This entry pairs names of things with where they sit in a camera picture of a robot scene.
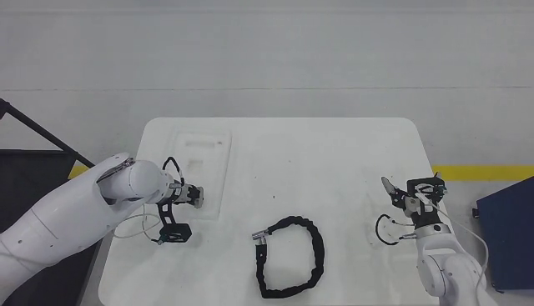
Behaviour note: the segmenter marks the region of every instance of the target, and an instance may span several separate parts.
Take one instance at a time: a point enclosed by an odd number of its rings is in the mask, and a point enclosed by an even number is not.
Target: table
[[[162,163],[161,151],[177,128],[231,132],[219,216],[189,216],[194,235],[183,244],[158,246],[142,234],[114,239],[98,291],[104,305],[438,304],[419,280],[415,243],[388,247],[374,233],[380,214],[404,218],[380,177],[405,188],[406,180],[432,174],[410,120],[156,118],[144,130],[137,159]],[[153,205],[147,210],[157,212]],[[250,235],[289,215],[309,218],[319,228],[325,273],[311,290],[263,300]],[[177,221],[185,222],[178,216]],[[140,229],[135,219],[125,224]],[[149,233],[156,237],[157,231]],[[304,229],[280,230],[267,244],[269,288],[309,279],[313,251]]]

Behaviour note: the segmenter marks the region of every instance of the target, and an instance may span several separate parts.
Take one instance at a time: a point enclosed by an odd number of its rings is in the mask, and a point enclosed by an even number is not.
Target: gray floor
[[[93,161],[159,116],[400,116],[432,164],[532,164],[532,31],[534,0],[0,0],[0,93]],[[501,186],[455,183],[450,213]]]

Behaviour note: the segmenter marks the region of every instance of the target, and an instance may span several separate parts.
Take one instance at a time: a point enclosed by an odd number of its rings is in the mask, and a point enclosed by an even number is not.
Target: black stand
[[[0,119],[2,119],[6,113],[10,114],[11,116],[19,120],[21,123],[25,124],[28,128],[31,128],[33,131],[43,136],[50,143],[56,145],[58,148],[61,148],[63,151],[70,153],[80,163],[83,163],[85,166],[89,168],[94,167],[94,163],[91,163],[83,155],[76,152],[73,148],[71,148],[66,143],[59,140],[59,138],[57,138],[56,136],[52,135],[49,131],[47,131],[47,129],[35,123],[35,121],[33,121],[28,116],[24,115],[21,111],[16,109],[9,102],[4,100],[3,98],[0,98]]]

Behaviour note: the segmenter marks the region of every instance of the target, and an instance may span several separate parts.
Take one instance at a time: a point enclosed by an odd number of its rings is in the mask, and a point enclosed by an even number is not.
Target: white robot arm
[[[154,163],[121,153],[54,189],[0,234],[0,304],[34,274],[93,245],[137,208],[180,186]]]
[[[446,192],[443,180],[437,175],[410,180],[407,192],[387,178],[382,183],[392,204],[414,223],[414,233],[400,239],[416,240],[417,269],[425,291],[438,297],[441,306],[497,306],[486,291],[481,265],[438,217],[437,205]]]

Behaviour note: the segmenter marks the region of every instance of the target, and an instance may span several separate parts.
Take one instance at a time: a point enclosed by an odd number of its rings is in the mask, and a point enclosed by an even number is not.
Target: yellow floor stripe
[[[446,181],[522,181],[534,176],[532,165],[436,165],[432,170]]]
[[[85,172],[89,168],[87,166],[79,165],[74,166],[73,169],[71,169],[70,174],[68,175],[68,179],[71,180],[73,178],[76,178],[79,174]]]

